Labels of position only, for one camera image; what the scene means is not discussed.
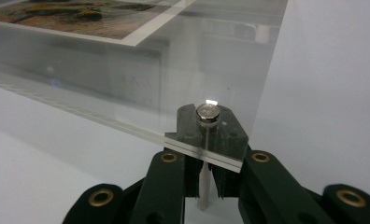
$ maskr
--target brass insert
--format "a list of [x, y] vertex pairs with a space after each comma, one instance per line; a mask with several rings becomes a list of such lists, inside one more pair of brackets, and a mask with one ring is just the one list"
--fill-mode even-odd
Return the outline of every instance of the brass insert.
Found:
[[341, 189], [336, 192], [336, 197], [340, 199], [343, 203], [351, 205], [353, 207], [366, 207], [365, 199], [358, 193], [348, 190]]
[[93, 207], [104, 206], [113, 199], [113, 192], [110, 189], [99, 189], [89, 197], [89, 204]]
[[176, 161], [177, 158], [178, 158], [178, 156], [176, 154], [173, 154], [173, 153], [164, 153], [161, 156], [161, 160], [164, 161], [164, 162], [173, 162], [173, 161]]
[[252, 154], [252, 158], [255, 161], [258, 161], [258, 162], [268, 162], [268, 161], [270, 161], [269, 156], [267, 156], [266, 154], [261, 153], [261, 152], [255, 152], [254, 154]]

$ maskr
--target glass panel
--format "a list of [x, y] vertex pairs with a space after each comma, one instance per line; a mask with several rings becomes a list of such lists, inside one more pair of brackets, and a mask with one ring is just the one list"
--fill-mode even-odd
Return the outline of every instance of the glass panel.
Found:
[[[250, 134], [286, 5], [0, 1], [0, 87], [238, 172], [244, 155], [228, 149], [247, 146], [237, 121]], [[206, 100], [236, 117], [220, 120], [219, 150], [206, 130], [172, 134], [183, 131], [178, 110]], [[238, 133], [223, 133], [228, 123]]]

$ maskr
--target metal screw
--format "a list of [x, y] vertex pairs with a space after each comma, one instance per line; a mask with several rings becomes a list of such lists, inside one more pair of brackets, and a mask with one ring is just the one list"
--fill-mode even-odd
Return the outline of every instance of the metal screw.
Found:
[[268, 161], [270, 161], [270, 158], [266, 154], [261, 153], [261, 152], [256, 152], [256, 153], [252, 154], [252, 158], [255, 161], [258, 161], [258, 162], [268, 162]]
[[217, 105], [202, 104], [196, 109], [197, 118], [203, 127], [214, 127], [220, 118], [220, 108]]
[[113, 192], [110, 189], [99, 189], [98, 191], [94, 192], [89, 197], [89, 204], [93, 207], [101, 207], [108, 203], [110, 203], [113, 199]]
[[173, 162], [173, 161], [176, 161], [177, 158], [178, 158], [178, 156], [176, 154], [173, 154], [173, 153], [164, 153], [161, 156], [161, 160], [164, 161], [164, 162]]
[[357, 192], [349, 189], [341, 189], [336, 192], [336, 197], [343, 203], [353, 207], [366, 207], [366, 200]]

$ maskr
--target clamp jaw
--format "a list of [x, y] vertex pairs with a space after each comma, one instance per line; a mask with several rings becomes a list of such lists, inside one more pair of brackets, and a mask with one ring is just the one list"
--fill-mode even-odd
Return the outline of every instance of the clamp jaw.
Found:
[[[227, 119], [225, 115], [220, 113], [220, 118], [207, 118], [196, 114], [198, 109], [194, 105], [180, 108], [178, 132], [166, 136], [182, 139], [188, 144], [214, 146], [215, 150], [217, 143], [244, 144], [243, 135], [231, 138], [230, 132], [226, 134], [226, 131], [234, 130], [232, 126], [226, 127], [226, 124], [220, 130], [222, 119]], [[320, 196], [303, 188], [274, 155], [251, 150], [248, 145], [244, 150], [233, 148], [233, 151], [232, 155], [243, 155], [240, 173], [212, 164], [208, 169], [214, 176], [220, 197], [238, 198], [244, 223], [370, 224], [370, 195], [362, 190], [339, 184], [326, 187]], [[130, 188], [122, 190], [101, 184], [86, 190], [68, 212], [64, 224], [183, 223], [185, 197], [199, 197], [199, 174], [203, 165], [203, 161], [165, 148], [153, 157], [147, 176]]]

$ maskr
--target clear acrylic sheet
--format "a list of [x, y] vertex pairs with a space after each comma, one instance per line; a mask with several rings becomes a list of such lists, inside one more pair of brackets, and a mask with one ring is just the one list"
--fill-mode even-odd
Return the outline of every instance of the clear acrylic sheet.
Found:
[[250, 135], [286, 5], [181, 1], [134, 46], [0, 22], [0, 87], [238, 172], [241, 156], [165, 134], [213, 100]]

